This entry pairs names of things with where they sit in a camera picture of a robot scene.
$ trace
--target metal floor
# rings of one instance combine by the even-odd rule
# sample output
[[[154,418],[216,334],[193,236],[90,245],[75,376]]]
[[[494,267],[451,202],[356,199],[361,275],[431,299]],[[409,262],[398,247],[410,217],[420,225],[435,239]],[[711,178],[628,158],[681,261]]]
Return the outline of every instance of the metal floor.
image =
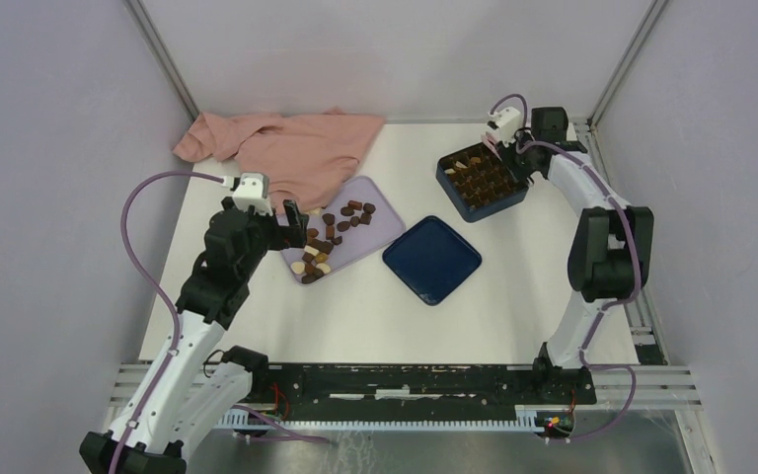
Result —
[[[611,414],[577,412],[576,433]],[[324,435],[321,432],[313,435]],[[569,445],[545,446],[534,434],[328,433],[334,446],[305,442],[246,445],[213,431],[199,446],[189,474],[675,474],[692,473],[671,411],[630,412],[609,432]]]

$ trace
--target blue box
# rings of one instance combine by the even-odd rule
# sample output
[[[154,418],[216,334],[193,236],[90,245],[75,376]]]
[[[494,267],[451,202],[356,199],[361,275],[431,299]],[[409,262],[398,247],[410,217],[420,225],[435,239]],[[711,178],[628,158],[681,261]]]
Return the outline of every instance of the blue box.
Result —
[[[467,222],[505,210],[527,195],[527,186],[516,183],[507,167],[482,143],[437,160],[437,182]]]

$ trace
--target white platform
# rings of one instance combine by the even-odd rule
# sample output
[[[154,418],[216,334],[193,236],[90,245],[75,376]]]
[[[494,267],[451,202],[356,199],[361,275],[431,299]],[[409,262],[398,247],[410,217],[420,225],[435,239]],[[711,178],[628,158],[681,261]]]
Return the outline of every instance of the white platform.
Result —
[[[481,267],[441,304],[423,304],[385,267],[381,251],[308,287],[270,253],[219,348],[240,345],[283,362],[532,362],[568,305],[566,261],[576,216],[539,179],[523,203],[464,222],[434,179],[435,166],[477,141],[480,131],[479,124],[386,125],[359,172],[376,182],[408,227],[436,215],[483,256]],[[234,161],[207,160],[194,169],[239,174]],[[190,181],[161,278],[174,300],[226,191]],[[157,300],[140,357],[155,358],[170,329],[167,308]],[[589,360],[638,363],[622,309],[605,319]]]

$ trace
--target purple tray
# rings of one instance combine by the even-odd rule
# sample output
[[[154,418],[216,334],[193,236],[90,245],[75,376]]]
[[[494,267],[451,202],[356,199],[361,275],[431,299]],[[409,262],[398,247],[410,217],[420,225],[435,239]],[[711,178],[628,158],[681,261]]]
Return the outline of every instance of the purple tray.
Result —
[[[349,217],[341,215],[341,208],[346,206],[350,200],[370,202],[376,206],[376,212],[373,213],[370,225],[361,224],[354,228],[351,227],[345,232],[338,232],[336,230],[336,235],[340,235],[343,238],[343,242],[334,248],[330,254],[330,258],[327,260],[327,265],[333,271],[317,281],[324,281],[335,272],[376,252],[402,235],[406,230],[403,219],[400,218],[397,211],[382,196],[373,180],[366,176],[356,176],[344,183],[339,194],[333,198],[326,209],[321,211],[321,215],[327,212],[334,215],[336,217],[336,224],[344,219],[349,219]],[[355,215],[360,214],[361,211],[357,210],[355,212]],[[307,227],[318,229],[321,233],[319,240],[323,240],[322,238],[327,227],[324,221],[321,220],[321,215],[310,214],[309,226]],[[281,223],[285,223],[285,216],[281,215],[280,221]],[[280,252],[283,255],[283,260],[286,262],[286,269],[294,276],[295,281],[298,283],[301,283],[301,275],[296,275],[289,266],[301,260],[303,253],[303,249],[286,249]]]

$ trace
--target white chocolate piece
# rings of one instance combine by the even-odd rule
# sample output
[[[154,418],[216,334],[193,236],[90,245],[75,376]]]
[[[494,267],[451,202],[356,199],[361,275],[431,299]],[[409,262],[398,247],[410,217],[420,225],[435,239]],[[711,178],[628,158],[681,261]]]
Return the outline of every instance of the white chocolate piece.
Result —
[[[297,275],[300,275],[303,273],[304,270],[306,270],[306,264],[304,264],[301,261],[294,262],[292,265],[289,266],[293,272],[295,272]]]

